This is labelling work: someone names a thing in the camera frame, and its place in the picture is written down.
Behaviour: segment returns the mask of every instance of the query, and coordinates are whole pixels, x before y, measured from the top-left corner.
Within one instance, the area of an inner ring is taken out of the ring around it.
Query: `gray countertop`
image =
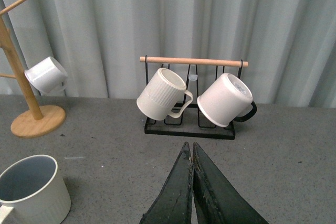
[[[10,126],[28,109],[24,97],[0,95],[0,172],[27,156],[53,156],[72,201],[64,224],[139,223],[185,141],[197,141],[269,223],[336,223],[336,109],[258,104],[252,119],[235,123],[231,141],[144,134],[135,100],[38,102],[61,106],[67,118],[45,136],[23,139]]]

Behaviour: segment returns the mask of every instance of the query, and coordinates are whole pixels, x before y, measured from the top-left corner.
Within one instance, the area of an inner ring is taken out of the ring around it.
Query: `mug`
[[[53,57],[48,57],[32,68],[25,70],[28,81],[41,93],[48,94],[68,78],[62,65]]]
[[[205,117],[220,127],[227,127],[232,120],[245,122],[257,112],[249,88],[230,73],[222,74],[197,98],[197,104]],[[244,116],[237,116],[250,104],[250,112]]]
[[[60,224],[71,200],[56,160],[35,155],[11,165],[0,175],[0,223],[12,215],[17,223]]]
[[[181,107],[178,113],[172,112],[171,110],[184,94],[191,99]],[[164,120],[167,115],[179,118],[192,101],[193,94],[186,89],[183,79],[170,69],[159,68],[136,100],[136,104],[149,118]]]

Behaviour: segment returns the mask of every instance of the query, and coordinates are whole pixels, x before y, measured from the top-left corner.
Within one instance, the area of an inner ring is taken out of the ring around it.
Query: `white cup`
[[[191,99],[181,107],[178,113],[172,112],[171,110],[184,94]],[[192,101],[193,94],[186,89],[183,79],[172,70],[159,68],[136,100],[136,104],[149,118],[164,120],[167,115],[179,118]]]
[[[232,120],[245,122],[257,112],[249,88],[230,73],[222,74],[197,98],[197,104],[205,117],[220,127],[228,126]],[[238,117],[250,104],[252,110]]]
[[[28,81],[42,94],[48,94],[57,85],[62,84],[68,74],[62,65],[53,57],[48,57],[32,68],[25,70]]]
[[[0,223],[10,214],[22,224],[60,224],[71,200],[56,160],[35,155],[0,175]]]

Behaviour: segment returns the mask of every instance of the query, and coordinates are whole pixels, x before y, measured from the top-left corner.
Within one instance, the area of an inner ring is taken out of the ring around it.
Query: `black metal rack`
[[[149,82],[148,78],[148,61],[147,56],[145,56],[145,72],[146,72],[146,85]],[[186,78],[187,89],[190,85],[190,69],[191,66],[195,66],[196,80],[196,97],[199,96],[198,92],[198,65],[189,64],[188,73]],[[161,64],[161,67],[166,67],[170,69],[170,63]],[[215,80],[217,80],[218,75],[218,65],[215,65],[216,73]],[[237,77],[240,78],[242,74],[243,60],[241,60],[241,65],[238,69]],[[224,73],[225,67],[222,66],[222,73]],[[186,101],[186,95],[184,95],[183,103],[177,103],[173,110],[180,110],[182,105]],[[145,134],[156,134],[156,135],[173,135],[173,136],[190,136],[190,137],[202,137],[202,138],[215,138],[215,139],[226,139],[234,140],[236,133],[234,124],[231,121],[227,127],[218,127],[217,125],[211,123],[200,111],[197,103],[191,103],[182,113],[180,118],[174,119],[167,116],[163,121],[156,121],[151,118],[147,118],[144,126]]]

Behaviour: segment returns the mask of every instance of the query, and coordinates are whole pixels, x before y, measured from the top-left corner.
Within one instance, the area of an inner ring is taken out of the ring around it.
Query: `gray curtain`
[[[25,68],[53,56],[69,73],[52,95],[137,98],[144,55],[243,59],[257,103],[336,108],[336,0],[28,0],[3,19]],[[11,73],[2,50],[0,72]],[[214,69],[199,74],[203,92]],[[21,91],[0,78],[0,93]]]

